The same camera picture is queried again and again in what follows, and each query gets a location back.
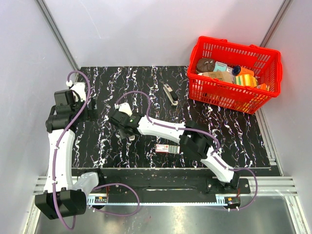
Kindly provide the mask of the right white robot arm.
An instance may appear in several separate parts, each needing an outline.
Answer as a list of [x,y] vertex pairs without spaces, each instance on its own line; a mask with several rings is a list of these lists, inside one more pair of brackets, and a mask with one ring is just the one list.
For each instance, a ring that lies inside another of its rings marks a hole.
[[114,111],[109,122],[124,137],[154,136],[177,143],[184,156],[201,162],[214,173],[225,192],[233,193],[238,189],[239,174],[218,155],[217,139],[195,122],[170,123],[140,113],[128,115],[120,110]]

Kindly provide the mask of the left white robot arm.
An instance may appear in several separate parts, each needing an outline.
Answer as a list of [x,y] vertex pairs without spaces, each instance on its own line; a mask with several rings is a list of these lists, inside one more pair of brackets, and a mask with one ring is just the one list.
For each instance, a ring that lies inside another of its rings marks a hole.
[[84,214],[89,193],[100,193],[106,186],[97,169],[83,173],[77,182],[72,179],[75,127],[90,120],[85,91],[56,91],[54,99],[45,123],[50,145],[48,175],[43,193],[35,196],[36,207],[50,220]]

